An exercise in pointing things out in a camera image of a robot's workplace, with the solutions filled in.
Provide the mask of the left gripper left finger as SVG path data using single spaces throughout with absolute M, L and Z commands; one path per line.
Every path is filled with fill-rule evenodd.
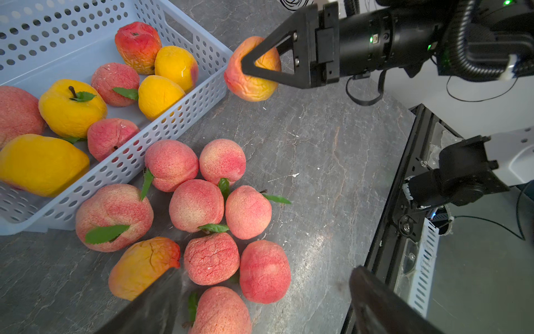
M 170 268 L 97 332 L 172 333 L 181 294 L 181 271 Z

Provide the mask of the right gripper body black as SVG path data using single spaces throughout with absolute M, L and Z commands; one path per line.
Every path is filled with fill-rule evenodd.
M 419 73 L 442 40 L 450 1 L 386 1 L 377 11 L 356 13 L 358 1 L 336 1 L 315 10 L 314 83 L 324 86 L 342 77 L 365 77 L 394 68 L 409 77 Z

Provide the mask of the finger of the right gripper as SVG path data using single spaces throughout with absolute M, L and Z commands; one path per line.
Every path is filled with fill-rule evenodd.
M 298 89 L 316 87 L 318 28 L 319 14 L 316 4 L 297 10 L 242 58 L 243 74 Z M 281 61 L 289 61 L 290 68 L 272 70 L 258 65 L 257 61 L 271 51 L 276 51 Z

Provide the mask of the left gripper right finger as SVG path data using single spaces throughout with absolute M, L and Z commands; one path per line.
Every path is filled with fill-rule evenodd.
M 358 333 L 441 332 L 363 266 L 354 268 L 349 287 Z

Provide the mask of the orange pink peach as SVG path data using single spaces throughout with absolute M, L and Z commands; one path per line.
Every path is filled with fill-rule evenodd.
M 108 287 L 112 295 L 133 301 L 170 268 L 179 268 L 181 250 L 166 237 L 132 245 L 111 270 Z

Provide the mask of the pink peach with leaf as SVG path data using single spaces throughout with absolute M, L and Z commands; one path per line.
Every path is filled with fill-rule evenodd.
M 132 185 L 108 185 L 76 213 L 76 235 L 89 249 L 111 253 L 138 241 L 151 228 L 154 211 Z

